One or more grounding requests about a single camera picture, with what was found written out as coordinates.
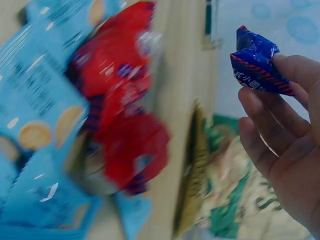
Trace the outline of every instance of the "beige surface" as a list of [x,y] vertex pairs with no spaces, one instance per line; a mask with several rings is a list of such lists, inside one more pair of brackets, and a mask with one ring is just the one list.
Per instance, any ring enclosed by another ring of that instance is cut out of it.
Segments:
[[[0,0],[0,43],[18,29],[16,14],[26,2]],[[204,0],[158,0],[154,29],[164,34],[165,51],[157,75],[155,111],[166,122],[172,139],[170,162],[150,184],[154,210],[139,240],[171,238],[193,101],[199,98],[205,110],[213,109],[215,53],[201,51],[204,12]],[[117,212],[109,199],[99,211],[88,239],[123,239]]]

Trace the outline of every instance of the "hand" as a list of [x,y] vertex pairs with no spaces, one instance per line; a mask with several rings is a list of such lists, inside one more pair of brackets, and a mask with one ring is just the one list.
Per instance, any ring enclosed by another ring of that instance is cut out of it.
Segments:
[[320,63],[281,54],[273,63],[311,124],[278,94],[244,87],[238,95],[248,117],[239,120],[240,140],[282,207],[320,239]]

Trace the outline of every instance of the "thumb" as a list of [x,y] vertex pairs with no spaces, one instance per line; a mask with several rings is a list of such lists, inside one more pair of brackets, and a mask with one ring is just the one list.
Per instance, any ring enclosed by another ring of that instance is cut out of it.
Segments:
[[308,94],[308,111],[314,140],[320,146],[320,63],[304,56],[275,54],[272,62],[282,76]]

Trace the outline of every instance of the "blue circle pattern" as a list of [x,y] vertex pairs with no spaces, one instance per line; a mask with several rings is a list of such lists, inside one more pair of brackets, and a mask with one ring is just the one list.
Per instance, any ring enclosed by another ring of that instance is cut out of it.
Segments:
[[251,9],[252,15],[257,19],[268,19],[271,15],[271,9],[264,3],[255,3]]
[[295,16],[288,20],[286,28],[289,34],[302,44],[316,44],[319,40],[319,29],[311,19]]
[[291,4],[295,9],[303,9],[311,6],[310,0],[291,0]]

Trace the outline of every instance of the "blue snack package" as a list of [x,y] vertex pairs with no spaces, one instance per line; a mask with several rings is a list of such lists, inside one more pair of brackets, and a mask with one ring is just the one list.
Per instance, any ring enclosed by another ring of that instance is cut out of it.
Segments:
[[145,194],[127,195],[126,191],[115,193],[115,202],[126,240],[134,240],[152,213],[152,199]]
[[79,229],[92,204],[54,164],[49,148],[38,150],[8,194],[1,223],[39,229]]
[[289,80],[281,76],[272,59],[279,48],[259,34],[241,26],[236,32],[236,50],[231,53],[234,77],[244,87],[294,96]]
[[89,105],[46,61],[34,37],[33,25],[26,25],[0,48],[0,134],[24,153],[55,148],[61,166]]
[[0,218],[8,192],[18,177],[18,170],[15,164],[0,151]]
[[33,0],[26,14],[28,23],[36,25],[41,50],[58,71],[65,71],[95,27],[125,5],[122,0]]

